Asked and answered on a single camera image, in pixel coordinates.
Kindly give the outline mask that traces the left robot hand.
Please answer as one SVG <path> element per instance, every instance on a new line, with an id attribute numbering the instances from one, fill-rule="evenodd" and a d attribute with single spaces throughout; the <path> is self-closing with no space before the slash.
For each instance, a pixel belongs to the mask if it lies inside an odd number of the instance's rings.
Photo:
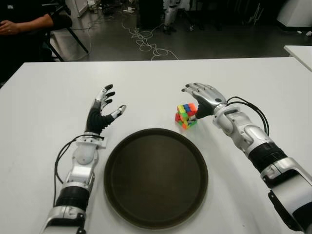
<path id="1" fill-rule="evenodd" d="M 110 92 L 112 88 L 113 84 L 106 85 L 96 95 L 87 116 L 85 132 L 100 135 L 107 126 L 125 112 L 126 105 L 121 105 L 108 115 L 102 114 L 103 109 L 113 102 L 111 97 L 115 95 L 115 91 Z"/>

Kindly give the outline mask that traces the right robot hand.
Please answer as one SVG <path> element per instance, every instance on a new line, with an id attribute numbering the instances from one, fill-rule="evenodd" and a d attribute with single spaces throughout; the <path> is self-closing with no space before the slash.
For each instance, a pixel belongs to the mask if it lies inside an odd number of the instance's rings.
<path id="1" fill-rule="evenodd" d="M 190 94 L 198 102 L 196 119 L 212 116 L 219 105 L 226 105 L 225 97 L 214 87 L 202 83 L 188 83 L 181 90 Z"/>

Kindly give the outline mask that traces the person bare hand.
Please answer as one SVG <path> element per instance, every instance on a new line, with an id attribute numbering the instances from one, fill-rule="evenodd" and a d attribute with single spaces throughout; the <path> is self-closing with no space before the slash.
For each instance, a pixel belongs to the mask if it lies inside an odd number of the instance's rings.
<path id="1" fill-rule="evenodd" d="M 0 35 L 11 36 L 21 33 L 21 29 L 18 23 L 14 23 L 9 20 L 3 20 L 0 22 Z"/>

